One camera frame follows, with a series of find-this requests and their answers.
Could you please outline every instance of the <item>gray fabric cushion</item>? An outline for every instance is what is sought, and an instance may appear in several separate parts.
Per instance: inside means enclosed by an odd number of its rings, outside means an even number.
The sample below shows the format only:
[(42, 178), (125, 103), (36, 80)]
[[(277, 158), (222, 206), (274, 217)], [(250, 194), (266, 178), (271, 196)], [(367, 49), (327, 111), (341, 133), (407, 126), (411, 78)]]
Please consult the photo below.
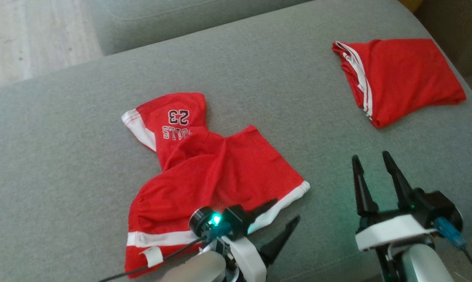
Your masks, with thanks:
[(354, 242), (353, 154), (381, 209), (396, 207), (388, 150), (410, 184), (458, 205), (471, 234), (472, 93), (463, 79), (463, 104), (376, 130), (331, 51), (334, 40), (415, 37), (429, 35), (397, 1), (322, 0), (1, 88), (0, 282), (96, 281), (123, 269), (130, 202), (159, 165), (120, 117), (176, 91), (206, 95), (215, 132), (254, 124), (311, 184), (251, 238), (265, 243), (302, 215), (270, 282), (359, 281), (378, 271), (375, 254)]
[(91, 0), (90, 11), (101, 49), (110, 55), (306, 1)]

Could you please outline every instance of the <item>wooden floor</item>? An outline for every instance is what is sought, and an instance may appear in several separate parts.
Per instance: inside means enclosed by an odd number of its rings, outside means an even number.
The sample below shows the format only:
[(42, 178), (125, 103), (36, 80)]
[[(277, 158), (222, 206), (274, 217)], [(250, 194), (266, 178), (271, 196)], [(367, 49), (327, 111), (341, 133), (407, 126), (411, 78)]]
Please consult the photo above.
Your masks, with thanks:
[(100, 57), (87, 0), (0, 0), (0, 87)]

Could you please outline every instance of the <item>clothing tag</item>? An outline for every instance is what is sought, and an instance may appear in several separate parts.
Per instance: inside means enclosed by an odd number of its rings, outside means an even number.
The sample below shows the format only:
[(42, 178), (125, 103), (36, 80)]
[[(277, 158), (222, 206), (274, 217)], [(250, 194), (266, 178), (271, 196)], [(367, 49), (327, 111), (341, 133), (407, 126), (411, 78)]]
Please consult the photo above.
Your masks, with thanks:
[(163, 253), (158, 246), (152, 246), (141, 253), (145, 255), (147, 266), (150, 268), (163, 262)]

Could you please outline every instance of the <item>red shorts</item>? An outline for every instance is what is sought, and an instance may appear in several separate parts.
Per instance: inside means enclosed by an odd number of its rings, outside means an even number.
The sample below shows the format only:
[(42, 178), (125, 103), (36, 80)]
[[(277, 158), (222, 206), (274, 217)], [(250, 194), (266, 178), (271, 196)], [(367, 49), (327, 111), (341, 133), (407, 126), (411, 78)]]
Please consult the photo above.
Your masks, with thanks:
[(335, 41), (332, 50), (358, 107), (377, 128), (429, 105), (454, 105), (465, 93), (431, 39)]

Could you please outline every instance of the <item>robotic arm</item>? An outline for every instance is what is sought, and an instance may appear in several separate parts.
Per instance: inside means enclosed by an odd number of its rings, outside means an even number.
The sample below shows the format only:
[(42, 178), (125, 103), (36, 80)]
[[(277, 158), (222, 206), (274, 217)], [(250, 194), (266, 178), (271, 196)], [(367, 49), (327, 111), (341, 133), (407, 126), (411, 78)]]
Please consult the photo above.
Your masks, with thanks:
[(259, 250), (245, 237), (257, 216), (276, 203), (271, 200), (253, 211), (241, 205), (228, 207), (220, 215), (209, 207), (198, 209), (189, 221), (204, 248), (184, 264), (170, 269), (158, 282), (266, 282), (267, 267), (284, 247), (300, 216)]
[(398, 197), (398, 208), (380, 212), (363, 177), (363, 167), (353, 156), (354, 191), (360, 218), (356, 232), (359, 250), (375, 250), (384, 282), (453, 282), (434, 251), (434, 237), (449, 239), (472, 264), (460, 237), (462, 216), (440, 191), (412, 189), (389, 152), (382, 153)]

